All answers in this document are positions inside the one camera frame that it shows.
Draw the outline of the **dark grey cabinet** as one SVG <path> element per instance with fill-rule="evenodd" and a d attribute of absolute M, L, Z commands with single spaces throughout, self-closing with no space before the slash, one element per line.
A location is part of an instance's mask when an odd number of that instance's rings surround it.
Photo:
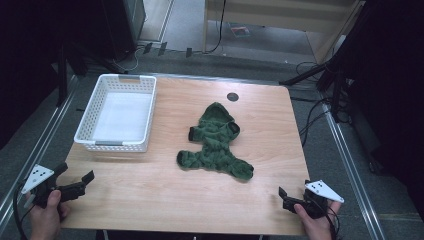
<path fill-rule="evenodd" d="M 143 0 L 101 0 L 105 15 L 105 53 L 114 59 L 134 52 L 146 19 Z"/>

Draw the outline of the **black tripod stand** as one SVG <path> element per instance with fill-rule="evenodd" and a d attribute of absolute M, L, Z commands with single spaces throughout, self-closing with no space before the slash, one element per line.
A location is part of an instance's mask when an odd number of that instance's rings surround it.
<path fill-rule="evenodd" d="M 332 99 L 330 100 L 330 114 L 336 123 L 340 123 L 341 119 L 338 116 L 340 111 L 339 103 L 341 99 L 342 85 L 346 81 L 345 73 L 341 67 L 342 56 L 335 53 L 329 60 L 313 67 L 311 70 L 300 74 L 289 80 L 280 81 L 283 86 L 292 86 L 309 77 L 321 74 L 316 88 L 319 92 L 325 92 L 332 89 Z"/>

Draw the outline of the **white perforated plastic basket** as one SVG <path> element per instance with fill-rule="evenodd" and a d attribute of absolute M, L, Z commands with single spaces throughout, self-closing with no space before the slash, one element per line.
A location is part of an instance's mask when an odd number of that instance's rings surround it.
<path fill-rule="evenodd" d="M 154 76 L 100 75 L 74 142 L 89 151 L 146 152 L 156 86 Z"/>

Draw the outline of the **metal floor rail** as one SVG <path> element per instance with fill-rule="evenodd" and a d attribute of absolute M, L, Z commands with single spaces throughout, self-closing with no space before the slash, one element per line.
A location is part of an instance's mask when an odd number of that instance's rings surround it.
<path fill-rule="evenodd" d="M 80 77 L 69 79 L 68 95 L 57 106 L 58 91 L 48 97 L 0 150 L 0 238 L 15 234 L 14 192 L 35 164 L 41 163 L 79 87 Z"/>
<path fill-rule="evenodd" d="M 152 72 L 141 72 L 141 73 L 129 73 L 131 75 L 148 75 L 155 76 L 157 78 L 173 78 L 173 79 L 188 79 L 188 80 L 203 80 L 203 81 L 218 81 L 218 82 L 230 82 L 230 83 L 244 83 L 244 84 L 255 84 L 255 85 L 268 85 L 268 86 L 281 86 L 279 81 L 273 80 L 257 80 L 257 79 L 243 79 L 233 77 L 215 77 L 215 76 L 197 76 L 197 75 L 184 75 L 184 74 L 168 74 L 168 73 L 152 73 Z"/>
<path fill-rule="evenodd" d="M 343 162 L 353 193 L 358 203 L 362 219 L 364 220 L 371 240 L 387 240 L 371 199 L 356 168 L 354 159 L 345 141 L 340 125 L 333 119 L 328 104 L 324 103 L 322 109 L 326 114 L 327 123 L 338 148 L 339 155 Z"/>

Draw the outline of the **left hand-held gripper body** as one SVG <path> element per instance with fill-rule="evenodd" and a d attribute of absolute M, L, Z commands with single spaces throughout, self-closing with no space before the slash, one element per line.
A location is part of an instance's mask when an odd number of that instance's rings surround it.
<path fill-rule="evenodd" d="M 50 193 L 57 188 L 58 177 L 52 177 L 52 174 L 53 169 L 39 164 L 33 167 L 21 190 L 23 195 L 30 194 L 24 204 L 25 208 L 29 208 L 31 205 L 45 207 Z"/>

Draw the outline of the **person's left hand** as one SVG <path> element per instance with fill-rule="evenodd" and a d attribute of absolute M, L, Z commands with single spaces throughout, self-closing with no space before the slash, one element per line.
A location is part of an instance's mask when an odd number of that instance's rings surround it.
<path fill-rule="evenodd" d="M 70 214 L 71 208 L 61 202 L 61 192 L 53 190 L 45 208 L 35 205 L 30 211 L 30 240 L 56 240 L 61 231 L 61 221 Z"/>

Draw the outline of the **red booklet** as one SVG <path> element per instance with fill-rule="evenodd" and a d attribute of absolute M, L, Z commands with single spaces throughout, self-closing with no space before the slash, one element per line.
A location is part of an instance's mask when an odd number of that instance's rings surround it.
<path fill-rule="evenodd" d="M 245 26 L 231 27 L 230 30 L 236 38 L 243 38 L 243 37 L 250 36 L 250 31 Z"/>

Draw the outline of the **light wooden shelf unit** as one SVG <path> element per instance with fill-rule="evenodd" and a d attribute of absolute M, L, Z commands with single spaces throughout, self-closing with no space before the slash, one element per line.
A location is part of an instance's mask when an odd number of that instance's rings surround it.
<path fill-rule="evenodd" d="M 349 33 L 365 0 L 204 0 L 203 46 L 208 21 L 304 31 L 317 63 L 323 63 Z"/>

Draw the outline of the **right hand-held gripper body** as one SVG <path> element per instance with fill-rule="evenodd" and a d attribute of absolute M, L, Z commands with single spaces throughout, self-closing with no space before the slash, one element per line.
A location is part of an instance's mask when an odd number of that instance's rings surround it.
<path fill-rule="evenodd" d="M 324 217 L 327 214 L 329 200 L 339 203 L 344 202 L 344 198 L 323 180 L 311 181 L 310 184 L 304 184 L 304 186 L 303 198 L 306 202 L 304 208 L 313 219 Z"/>

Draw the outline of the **green plush hooded pet garment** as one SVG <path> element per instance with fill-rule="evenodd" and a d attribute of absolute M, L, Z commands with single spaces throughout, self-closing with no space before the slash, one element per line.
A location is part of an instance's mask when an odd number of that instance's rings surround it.
<path fill-rule="evenodd" d="M 185 169 L 214 170 L 248 181 L 253 177 L 254 167 L 230 150 L 230 143 L 239 133 L 240 127 L 226 108 L 218 102 L 212 103 L 188 133 L 188 140 L 201 143 L 202 149 L 179 151 L 177 164 Z"/>

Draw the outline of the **black metal stand post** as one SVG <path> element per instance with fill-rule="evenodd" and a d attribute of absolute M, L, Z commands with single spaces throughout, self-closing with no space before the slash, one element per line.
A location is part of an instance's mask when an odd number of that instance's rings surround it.
<path fill-rule="evenodd" d="M 57 106 L 61 106 L 68 95 L 66 45 L 63 44 L 58 50 L 58 100 Z"/>

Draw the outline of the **person's right hand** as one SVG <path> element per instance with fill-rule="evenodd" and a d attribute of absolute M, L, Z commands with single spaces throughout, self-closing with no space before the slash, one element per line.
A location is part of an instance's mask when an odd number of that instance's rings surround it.
<path fill-rule="evenodd" d="M 300 218 L 309 240 L 336 240 L 336 215 L 342 204 L 331 201 L 327 208 L 327 215 L 321 218 L 311 218 L 303 206 L 296 204 L 296 214 Z"/>

